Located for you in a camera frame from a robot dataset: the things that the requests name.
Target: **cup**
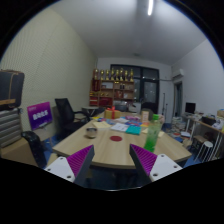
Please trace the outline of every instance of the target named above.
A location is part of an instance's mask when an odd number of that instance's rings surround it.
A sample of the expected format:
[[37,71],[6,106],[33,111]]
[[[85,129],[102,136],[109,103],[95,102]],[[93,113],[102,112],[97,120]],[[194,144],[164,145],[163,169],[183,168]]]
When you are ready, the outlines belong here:
[[97,129],[96,128],[87,128],[86,135],[88,138],[96,138]]

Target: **white chair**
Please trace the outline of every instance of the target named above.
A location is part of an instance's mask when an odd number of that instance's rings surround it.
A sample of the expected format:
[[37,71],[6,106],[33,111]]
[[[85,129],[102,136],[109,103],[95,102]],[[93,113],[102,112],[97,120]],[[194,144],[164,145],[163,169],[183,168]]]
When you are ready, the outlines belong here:
[[204,150],[204,152],[207,150],[207,153],[206,153],[206,155],[205,155],[205,157],[204,157],[204,159],[203,159],[202,162],[205,161],[205,158],[207,157],[208,152],[209,152],[209,151],[212,151],[213,144],[212,144],[211,142],[209,142],[209,141],[204,142],[203,145],[201,146],[201,149],[200,149],[198,155],[197,155],[196,158],[194,159],[194,162],[195,162],[195,161],[197,160],[197,158],[199,157],[199,155],[200,155],[200,153],[201,153],[201,151],[202,151],[202,149],[203,149],[204,146],[205,146],[205,150]]

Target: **bag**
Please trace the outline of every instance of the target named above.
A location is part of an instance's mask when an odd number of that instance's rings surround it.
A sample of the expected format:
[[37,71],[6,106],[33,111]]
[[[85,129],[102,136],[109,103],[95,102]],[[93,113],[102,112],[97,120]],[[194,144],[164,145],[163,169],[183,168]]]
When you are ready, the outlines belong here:
[[0,70],[0,110],[10,110],[21,105],[24,73]]
[[21,118],[19,109],[0,111],[0,148],[21,139]]
[[38,167],[44,168],[47,165],[47,161],[44,156],[44,148],[41,144],[39,136],[32,131],[25,131],[22,132],[22,137],[29,142],[31,152]]

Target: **door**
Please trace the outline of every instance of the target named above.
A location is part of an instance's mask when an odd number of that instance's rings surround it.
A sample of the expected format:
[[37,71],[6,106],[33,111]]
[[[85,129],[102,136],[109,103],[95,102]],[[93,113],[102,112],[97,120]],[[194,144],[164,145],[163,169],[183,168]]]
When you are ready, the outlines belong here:
[[175,117],[180,117],[182,114],[182,82],[177,83],[174,86],[174,91],[175,91],[175,109],[174,109],[174,116]]
[[158,82],[143,80],[143,103],[142,108],[149,108],[154,114],[158,113]]

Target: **chair armrest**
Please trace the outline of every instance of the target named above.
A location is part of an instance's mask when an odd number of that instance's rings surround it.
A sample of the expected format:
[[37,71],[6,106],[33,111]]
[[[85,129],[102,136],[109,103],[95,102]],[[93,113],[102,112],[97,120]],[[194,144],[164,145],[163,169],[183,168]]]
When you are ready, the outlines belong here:
[[76,112],[73,112],[73,113],[74,113],[74,115],[83,114],[83,115],[86,116],[87,120],[90,121],[90,115],[88,113],[84,112],[84,111],[76,111]]

